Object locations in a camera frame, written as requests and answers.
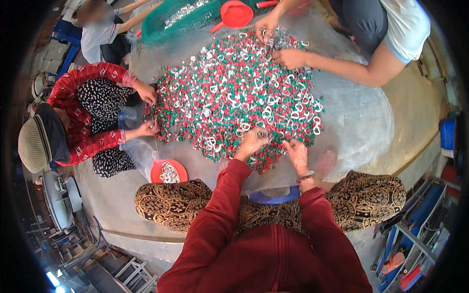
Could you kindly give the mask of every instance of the hand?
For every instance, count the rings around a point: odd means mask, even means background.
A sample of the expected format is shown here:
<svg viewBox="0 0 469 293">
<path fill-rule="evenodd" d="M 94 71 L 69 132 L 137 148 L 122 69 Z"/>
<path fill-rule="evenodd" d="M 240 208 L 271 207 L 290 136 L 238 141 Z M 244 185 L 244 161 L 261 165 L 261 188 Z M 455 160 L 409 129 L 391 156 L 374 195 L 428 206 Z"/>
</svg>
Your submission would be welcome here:
<svg viewBox="0 0 469 293">
<path fill-rule="evenodd" d="M 296 139 L 292 139 L 290 142 L 282 141 L 282 146 L 287 151 L 298 175 L 307 173 L 309 169 L 307 165 L 308 149 L 306 146 Z"/>
<path fill-rule="evenodd" d="M 137 90 L 142 101 L 150 105 L 156 104 L 156 91 L 152 86 L 137 79 L 132 87 Z"/>
<path fill-rule="evenodd" d="M 153 121 L 147 121 L 136 130 L 138 136 L 153 136 L 159 131 L 159 125 L 158 123 L 154 124 Z"/>
<path fill-rule="evenodd" d="M 273 53 L 273 60 L 288 70 L 300 68 L 306 65 L 307 53 L 300 49 L 284 49 Z"/>
<path fill-rule="evenodd" d="M 272 38 L 271 36 L 274 35 L 275 28 L 277 27 L 278 24 L 279 24 L 279 18 L 276 15 L 269 13 L 269 15 L 259 20 L 254 25 L 255 31 L 256 31 L 256 37 L 259 39 L 259 41 L 268 43 L 269 39 Z M 264 36 L 262 36 L 262 29 L 265 29 Z"/>
<path fill-rule="evenodd" d="M 235 159 L 246 162 L 252 154 L 258 151 L 263 145 L 266 145 L 270 142 L 270 139 L 264 137 L 263 135 L 267 134 L 267 130 L 261 127 L 254 127 L 248 131 L 241 142 L 241 147 L 239 148 L 238 153 L 235 155 Z"/>
</svg>

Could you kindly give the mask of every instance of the white shirt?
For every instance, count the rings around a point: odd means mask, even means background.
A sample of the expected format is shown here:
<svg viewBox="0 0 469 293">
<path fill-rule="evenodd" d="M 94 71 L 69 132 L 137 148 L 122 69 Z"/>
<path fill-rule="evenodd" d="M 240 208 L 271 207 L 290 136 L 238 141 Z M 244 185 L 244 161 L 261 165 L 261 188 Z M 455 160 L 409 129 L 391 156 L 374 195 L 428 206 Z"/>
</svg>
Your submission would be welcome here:
<svg viewBox="0 0 469 293">
<path fill-rule="evenodd" d="M 430 19 L 416 0 L 380 0 L 387 12 L 384 42 L 402 63 L 420 57 L 430 35 Z"/>
<path fill-rule="evenodd" d="M 121 9 L 115 9 L 116 15 L 121 15 Z M 111 44 L 119 34 L 121 24 L 112 24 L 103 30 L 90 30 L 83 28 L 80 45 L 83 57 L 88 63 L 105 62 L 101 53 L 101 45 Z"/>
</svg>

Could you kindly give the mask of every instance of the chair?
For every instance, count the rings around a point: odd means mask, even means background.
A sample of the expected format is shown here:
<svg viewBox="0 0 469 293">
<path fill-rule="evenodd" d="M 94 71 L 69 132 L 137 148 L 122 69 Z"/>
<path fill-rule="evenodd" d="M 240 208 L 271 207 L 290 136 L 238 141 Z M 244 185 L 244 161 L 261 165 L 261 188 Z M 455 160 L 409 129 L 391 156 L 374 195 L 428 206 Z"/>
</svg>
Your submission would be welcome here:
<svg viewBox="0 0 469 293">
<path fill-rule="evenodd" d="M 156 282 L 158 280 L 158 274 L 152 276 L 145 268 L 148 261 L 143 263 L 136 262 L 136 258 L 133 257 L 115 276 L 114 281 L 127 293 L 149 293 L 152 289 L 156 289 Z M 124 280 L 121 281 L 119 278 L 123 273 L 131 268 L 134 271 Z M 143 281 L 141 287 L 136 291 L 137 285 Z"/>
</svg>

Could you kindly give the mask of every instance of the woman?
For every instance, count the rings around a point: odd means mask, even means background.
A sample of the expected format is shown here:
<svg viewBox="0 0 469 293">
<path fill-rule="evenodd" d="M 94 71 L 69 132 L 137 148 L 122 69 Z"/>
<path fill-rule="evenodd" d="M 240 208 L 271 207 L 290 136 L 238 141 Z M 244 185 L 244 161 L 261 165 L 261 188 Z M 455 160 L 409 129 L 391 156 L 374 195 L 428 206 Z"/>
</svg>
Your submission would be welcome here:
<svg viewBox="0 0 469 293">
<path fill-rule="evenodd" d="M 64 74 L 47 103 L 21 128 L 18 153 L 23 164 L 37 173 L 52 161 L 68 166 L 91 158 L 94 172 L 104 178 L 134 170 L 119 145 L 159 130 L 151 121 L 133 130 L 118 129 L 119 106 L 138 97 L 156 103 L 153 87 L 115 64 L 95 63 Z"/>
<path fill-rule="evenodd" d="M 110 62 L 120 64 L 130 53 L 130 43 L 124 33 L 138 25 L 153 9 L 161 3 L 147 8 L 140 14 L 124 22 L 119 15 L 132 12 L 150 0 L 139 0 L 123 8 L 113 9 L 105 1 L 85 2 L 76 12 L 76 18 L 83 27 L 83 56 L 91 63 Z"/>
<path fill-rule="evenodd" d="M 326 192 L 325 197 L 331 203 L 335 222 L 343 232 L 373 226 L 401 211 L 406 193 L 399 178 L 350 171 L 338 183 L 322 181 L 334 168 L 336 158 L 333 150 L 322 152 L 312 168 L 315 171 L 315 184 Z M 155 224 L 187 233 L 190 224 L 211 196 L 212 191 L 199 179 L 178 184 L 145 184 L 136 193 L 135 208 L 140 216 Z M 261 201 L 271 202 L 265 199 L 266 196 Z M 305 234 L 301 211 L 298 199 L 282 204 L 242 201 L 236 232 L 277 223 Z"/>
<path fill-rule="evenodd" d="M 268 42 L 280 17 L 302 1 L 283 0 L 259 20 L 256 23 L 259 40 Z M 342 26 L 340 29 L 353 34 L 370 63 L 365 66 L 299 49 L 277 51 L 273 55 L 275 62 L 288 69 L 320 68 L 359 84 L 380 87 L 420 57 L 424 41 L 430 35 L 430 19 L 416 0 L 329 0 L 329 3 Z"/>
<path fill-rule="evenodd" d="M 179 230 L 191 223 L 181 255 L 161 276 L 157 291 L 372 292 L 352 244 L 307 167 L 304 144 L 283 142 L 300 181 L 302 196 L 296 203 L 269 214 L 241 204 L 241 186 L 252 172 L 246 160 L 269 143 L 259 133 L 266 131 L 254 128 L 244 136 L 213 194 L 201 181 L 149 184 L 137 192 L 141 215 L 156 213 L 157 223 Z M 397 191 L 403 204 L 402 186 Z"/>
</svg>

